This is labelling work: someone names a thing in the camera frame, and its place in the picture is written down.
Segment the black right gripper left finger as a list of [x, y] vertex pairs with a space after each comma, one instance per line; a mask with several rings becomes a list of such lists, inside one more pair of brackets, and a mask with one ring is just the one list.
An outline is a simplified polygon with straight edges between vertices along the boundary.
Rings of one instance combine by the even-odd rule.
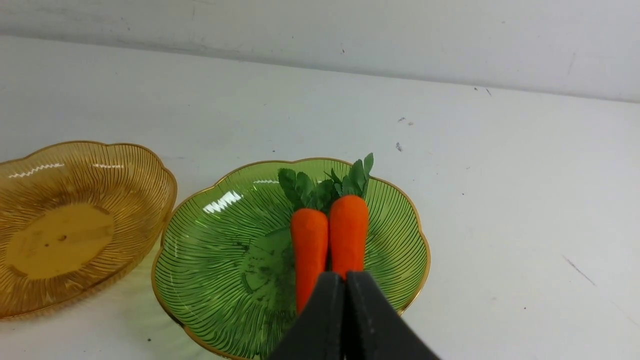
[[291, 329], [282, 337], [270, 360], [342, 360], [345, 282], [334, 272], [323, 272]]

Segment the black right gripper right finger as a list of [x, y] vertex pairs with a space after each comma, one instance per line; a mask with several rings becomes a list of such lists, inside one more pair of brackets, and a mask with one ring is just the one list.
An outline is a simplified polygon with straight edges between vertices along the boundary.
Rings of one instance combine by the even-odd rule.
[[365, 271], [347, 272], [346, 360], [438, 360]]

